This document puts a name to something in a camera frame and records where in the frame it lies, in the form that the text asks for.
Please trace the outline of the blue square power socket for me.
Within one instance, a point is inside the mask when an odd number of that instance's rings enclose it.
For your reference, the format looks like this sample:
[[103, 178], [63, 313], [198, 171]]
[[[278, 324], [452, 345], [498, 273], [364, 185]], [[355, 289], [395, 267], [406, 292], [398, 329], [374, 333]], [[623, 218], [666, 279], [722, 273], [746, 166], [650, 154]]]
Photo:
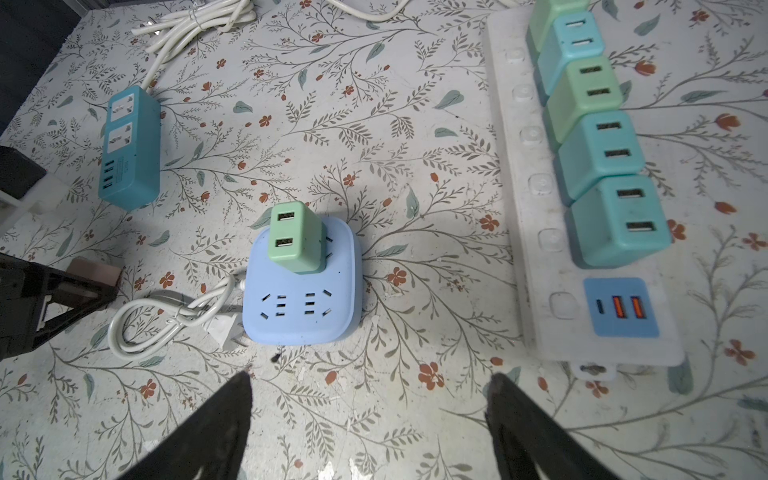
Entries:
[[326, 268], [296, 274], [268, 258], [269, 231], [252, 245], [246, 271], [242, 323], [260, 344], [305, 346], [348, 337], [362, 317], [359, 239], [344, 221], [325, 217]]

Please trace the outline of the teal plug adapter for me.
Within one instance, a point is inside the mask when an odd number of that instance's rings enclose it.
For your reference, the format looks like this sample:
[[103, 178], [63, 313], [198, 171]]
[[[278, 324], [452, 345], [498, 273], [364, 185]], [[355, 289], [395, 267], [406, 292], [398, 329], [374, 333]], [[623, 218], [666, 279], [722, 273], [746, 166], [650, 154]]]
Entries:
[[644, 175], [603, 178], [564, 219], [572, 259], [583, 269], [624, 267], [672, 244], [654, 183]]
[[604, 48], [602, 35], [590, 11], [557, 17], [543, 41], [534, 69], [540, 104], [546, 105], [569, 63], [600, 56]]
[[560, 198], [566, 207], [603, 178], [638, 174], [645, 164], [632, 120], [622, 110], [583, 116], [553, 161]]

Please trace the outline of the green plug adapter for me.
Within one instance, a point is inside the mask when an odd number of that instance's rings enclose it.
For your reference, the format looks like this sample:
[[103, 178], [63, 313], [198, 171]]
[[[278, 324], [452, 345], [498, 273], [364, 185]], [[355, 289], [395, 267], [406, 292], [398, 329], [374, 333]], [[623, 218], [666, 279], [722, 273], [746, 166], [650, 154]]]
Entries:
[[549, 146], [556, 151], [583, 116], [617, 110], [623, 101], [607, 57], [568, 63], [542, 113]]
[[268, 232], [268, 258], [296, 274], [318, 273], [326, 266], [326, 226], [301, 201], [275, 205]]
[[531, 56], [539, 55], [550, 27], [558, 17], [586, 11], [589, 3], [589, 0], [536, 0], [526, 34]]

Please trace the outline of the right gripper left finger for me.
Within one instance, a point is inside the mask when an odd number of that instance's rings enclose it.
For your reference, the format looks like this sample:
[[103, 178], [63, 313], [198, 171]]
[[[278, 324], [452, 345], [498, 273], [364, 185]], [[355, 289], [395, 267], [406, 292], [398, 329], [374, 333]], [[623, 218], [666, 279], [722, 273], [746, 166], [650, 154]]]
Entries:
[[239, 372], [122, 477], [237, 478], [250, 430], [251, 408], [251, 378]]

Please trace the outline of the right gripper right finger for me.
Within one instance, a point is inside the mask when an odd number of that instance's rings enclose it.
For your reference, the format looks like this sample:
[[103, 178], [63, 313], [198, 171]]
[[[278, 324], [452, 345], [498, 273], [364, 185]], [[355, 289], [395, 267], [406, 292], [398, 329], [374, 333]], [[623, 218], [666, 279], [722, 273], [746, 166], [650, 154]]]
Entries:
[[485, 418], [503, 479], [616, 477], [504, 374], [491, 377]]

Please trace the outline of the brown plug adapter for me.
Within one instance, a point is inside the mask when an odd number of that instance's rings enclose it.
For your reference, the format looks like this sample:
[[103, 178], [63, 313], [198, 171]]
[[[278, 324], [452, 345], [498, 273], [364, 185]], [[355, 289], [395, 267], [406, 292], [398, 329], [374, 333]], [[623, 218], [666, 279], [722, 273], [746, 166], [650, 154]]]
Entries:
[[[71, 261], [66, 272], [91, 281], [116, 286], [122, 269], [117, 266], [94, 262], [84, 257], [77, 257]], [[98, 297], [97, 293], [74, 285], [62, 285], [57, 295], [65, 304], [69, 305], [86, 302]]]

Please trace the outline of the long white power strip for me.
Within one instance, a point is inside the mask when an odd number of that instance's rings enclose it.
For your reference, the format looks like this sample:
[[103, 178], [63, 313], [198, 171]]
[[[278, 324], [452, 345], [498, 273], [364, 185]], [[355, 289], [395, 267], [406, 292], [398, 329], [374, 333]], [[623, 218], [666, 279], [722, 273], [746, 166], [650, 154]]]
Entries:
[[676, 367], [685, 353], [656, 261], [608, 270], [573, 261], [526, 44], [532, 13], [493, 13], [483, 35], [526, 348], [583, 380], [611, 380], [620, 366]]

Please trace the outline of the teal small power strip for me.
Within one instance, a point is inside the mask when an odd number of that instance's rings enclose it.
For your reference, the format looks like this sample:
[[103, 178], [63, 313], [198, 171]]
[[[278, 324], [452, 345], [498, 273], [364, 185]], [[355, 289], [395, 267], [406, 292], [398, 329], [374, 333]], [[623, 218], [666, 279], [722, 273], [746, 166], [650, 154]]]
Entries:
[[99, 198], [125, 211], [160, 193], [160, 104], [138, 85], [114, 95], [107, 109]]

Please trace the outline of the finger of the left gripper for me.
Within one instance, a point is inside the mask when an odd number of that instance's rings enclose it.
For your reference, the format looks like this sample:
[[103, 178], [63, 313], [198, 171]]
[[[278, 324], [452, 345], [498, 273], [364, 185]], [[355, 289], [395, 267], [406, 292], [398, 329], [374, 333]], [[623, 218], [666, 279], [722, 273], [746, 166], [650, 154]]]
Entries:
[[[62, 285], [84, 287], [98, 297], [75, 305], [57, 295]], [[116, 286], [68, 274], [65, 270], [1, 255], [1, 358], [30, 353], [80, 319], [106, 308]]]

